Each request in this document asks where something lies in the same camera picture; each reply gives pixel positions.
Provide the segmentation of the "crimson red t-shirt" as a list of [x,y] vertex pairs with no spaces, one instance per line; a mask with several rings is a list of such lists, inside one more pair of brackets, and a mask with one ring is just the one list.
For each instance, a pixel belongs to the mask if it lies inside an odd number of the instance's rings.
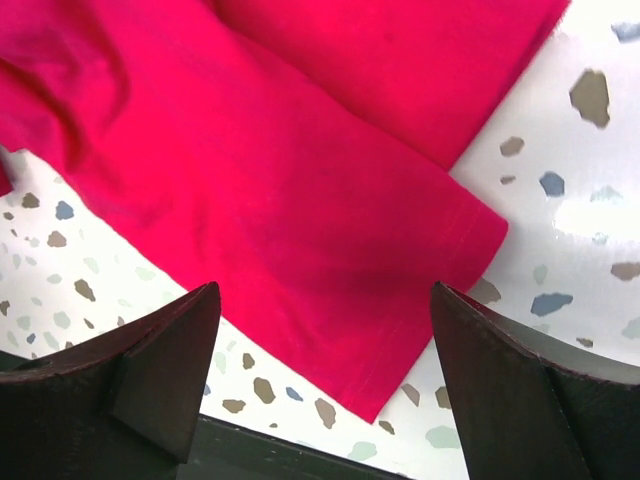
[[451,176],[563,1],[5,1],[1,143],[373,421],[507,221]]

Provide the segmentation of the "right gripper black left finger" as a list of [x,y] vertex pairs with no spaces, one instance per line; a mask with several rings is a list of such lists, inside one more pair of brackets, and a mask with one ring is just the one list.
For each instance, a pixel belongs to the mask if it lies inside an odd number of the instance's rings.
[[176,478],[220,315],[211,282],[91,340],[2,369],[2,478]]

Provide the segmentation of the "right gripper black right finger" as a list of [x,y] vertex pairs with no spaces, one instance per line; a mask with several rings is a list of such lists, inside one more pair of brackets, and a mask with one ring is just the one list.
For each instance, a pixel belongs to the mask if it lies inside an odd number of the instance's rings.
[[636,479],[639,369],[442,283],[431,319],[472,479]]

